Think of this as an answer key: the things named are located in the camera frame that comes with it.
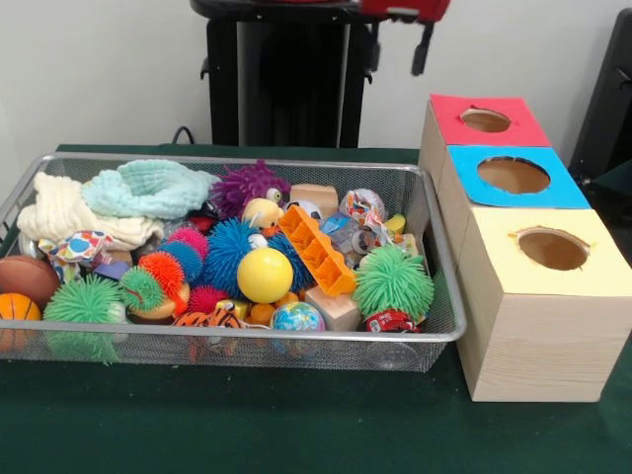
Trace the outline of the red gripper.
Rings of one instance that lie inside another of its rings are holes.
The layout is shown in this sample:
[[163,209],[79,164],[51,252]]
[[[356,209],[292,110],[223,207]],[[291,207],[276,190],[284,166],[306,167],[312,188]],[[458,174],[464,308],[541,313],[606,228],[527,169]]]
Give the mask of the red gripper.
[[[364,14],[381,17],[413,18],[424,23],[421,41],[417,44],[411,65],[411,74],[420,76],[426,68],[427,57],[435,30],[450,4],[449,0],[362,0]],[[379,22],[371,24],[371,62],[378,63],[381,45],[379,42]]]

